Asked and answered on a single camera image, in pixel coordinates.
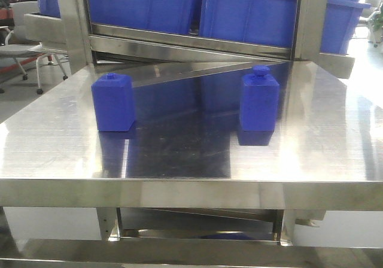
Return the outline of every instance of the stainless steel table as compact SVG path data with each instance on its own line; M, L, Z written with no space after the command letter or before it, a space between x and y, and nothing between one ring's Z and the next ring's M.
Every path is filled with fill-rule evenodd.
M0 124L0 206L383 210L383 110L361 96L354 97L356 105L346 105L346 87L312 62L273 64L272 73L282 88L276 130L268 146L240 146L236 88L241 75L254 64L85 67ZM130 133L96 129L90 85L105 71L133 77L138 121ZM212 112L204 106L204 85L217 79L225 79L226 88L220 93L234 101L230 104L234 109ZM170 102L173 99L168 96L174 92L180 93L180 103ZM210 96L219 98L220 93L216 90ZM116 247L129 249L139 241L143 249L152 245L169 249L159 248L156 240L137 239ZM170 247L183 245L181 240L170 241L174 241ZM44 247L47 254L39 259L72 264L86 260L86 256L54 257L48 249L54 247L52 243L31 243ZM94 248L89 261L112 261L94 252L109 251L112 244L108 242L55 243L70 251L88 245ZM219 250L224 243L212 242L211 249ZM200 242L191 240L186 246L192 249L193 245ZM263 249L280 253L279 248L249 246L254 255L261 255ZM231 251L229 258L241 251L240 246L226 248L223 251ZM283 253L294 253L294 249L303 263L311 253L327 255L324 250L299 248ZM10 250L0 252L0 259L15 258L18 252ZM381 251L371 253L381 263ZM20 259L38 255L31 252ZM189 262L191 256L186 255L179 262L172 262L177 257L170 254L166 261L158 256L147 262L129 261L129 255L121 263L203 264ZM261 263L246 259L226 264ZM352 267L342 261L332 259L320 267L332 267L329 263ZM225 265L224 261L206 263Z

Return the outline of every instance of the bottle cap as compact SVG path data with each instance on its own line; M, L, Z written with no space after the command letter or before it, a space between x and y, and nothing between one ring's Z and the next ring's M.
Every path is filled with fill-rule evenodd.
M270 74L270 68L268 66L253 66L254 75L263 77Z
M115 73L113 73L113 72L107 73L106 79L107 80L114 80L115 79Z

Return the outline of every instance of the blue plastic bottle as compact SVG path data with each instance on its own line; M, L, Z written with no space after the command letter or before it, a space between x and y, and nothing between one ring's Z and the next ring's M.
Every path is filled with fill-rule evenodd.
M92 84L98 130L127 132L135 121L132 79L109 73Z
M267 66L254 66L242 79L239 121L244 131L274 131L279 84Z

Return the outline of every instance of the chair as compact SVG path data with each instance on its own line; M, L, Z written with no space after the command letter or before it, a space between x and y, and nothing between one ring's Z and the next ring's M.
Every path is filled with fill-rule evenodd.
M373 33L373 18L381 13L382 0L365 0L365 3L370 4L371 7L363 10L357 26L367 27L369 29L373 46L376 48L378 44Z
M35 45L29 45L29 44L9 44L9 40L14 35L18 40L24 43L28 43L29 40L26 37L26 28L24 25L24 15L25 14L31 14L39 12L37 2L19 2L11 4L13 9L13 18L14 18L14 30L11 31L6 39L5 39L5 45L0 46L0 57L10 57L13 58L14 61L19 66L21 72L23 73L23 80L28 79L28 74L24 70L21 63L17 60L17 58L20 57L37 57L36 60L36 68L37 68L37 83L38 83L38 90L37 93L41 95L43 93L43 90L41 88L41 82L40 82L40 75L39 75L39 67L40 62L43 57L50 57L51 54L41 54L36 51L32 51L32 49L35 47ZM63 79L66 80L68 77L65 74L64 68L60 62L60 59L57 57L56 54L53 54L54 58L57 61L57 64L60 66L61 71L63 72L64 76Z

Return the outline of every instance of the chair leg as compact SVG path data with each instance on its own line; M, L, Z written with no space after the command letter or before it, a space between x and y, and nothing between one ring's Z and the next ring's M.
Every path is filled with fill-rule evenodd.
M54 63L52 62L52 55L51 54L49 54L48 56L47 56L47 58L48 58L48 65L54 65Z
M60 69L61 69L61 71L62 71L62 73L63 73L63 75L64 75L64 76L62 77L62 79L65 81L65 80L68 78L68 76L66 75L66 73L65 73L65 71L64 71L64 67L62 66L62 63L61 63L59 57L58 57L56 54L54 54L53 56L54 56L54 58L56 59L57 64L60 66Z
M378 44L376 43L375 34L373 33L373 26L372 24L369 23L367 27L369 28L369 31L370 31L370 36L373 42L373 46L374 48L377 48Z
M37 57L37 60L36 60L37 86L38 86L38 89L36 92L38 95L41 95L43 93L43 90L41 88L41 81L40 81L40 61L46 56L47 56L46 54L43 54Z
M17 63L17 66L19 66L19 69L21 70L21 72L23 73L23 81L26 81L28 79L28 74L26 73L26 71L24 70L22 64L19 62L19 60L17 60L15 57L13 58L13 60Z

